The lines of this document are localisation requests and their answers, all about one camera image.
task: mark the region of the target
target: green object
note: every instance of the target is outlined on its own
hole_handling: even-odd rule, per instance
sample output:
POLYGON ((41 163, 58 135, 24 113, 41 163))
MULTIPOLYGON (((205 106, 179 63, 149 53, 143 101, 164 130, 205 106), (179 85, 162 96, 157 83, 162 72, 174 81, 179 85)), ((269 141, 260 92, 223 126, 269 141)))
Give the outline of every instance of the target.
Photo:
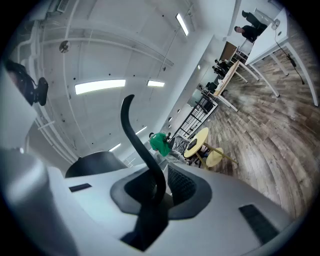
POLYGON ((164 133, 156 133, 150 138, 150 145, 153 150, 158 150, 161 156, 165 157, 169 154, 171 149, 169 148, 169 143, 164 141, 166 135, 164 133))

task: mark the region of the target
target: wood-grain floor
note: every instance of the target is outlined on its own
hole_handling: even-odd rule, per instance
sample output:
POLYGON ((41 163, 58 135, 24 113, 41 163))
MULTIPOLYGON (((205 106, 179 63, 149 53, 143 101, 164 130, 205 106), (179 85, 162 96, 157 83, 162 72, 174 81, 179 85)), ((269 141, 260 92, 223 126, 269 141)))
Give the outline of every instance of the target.
MULTIPOLYGON (((320 72, 300 33, 293 45, 307 63, 320 95, 320 72)), ((219 102, 217 110, 199 128, 209 127, 207 143, 238 161, 224 158, 213 172, 238 178, 281 205, 293 218, 305 213, 318 193, 320 173, 320 107, 281 50, 275 53, 289 71, 285 76, 268 56, 256 65, 280 93, 244 69, 234 76, 225 98, 238 112, 219 102)))

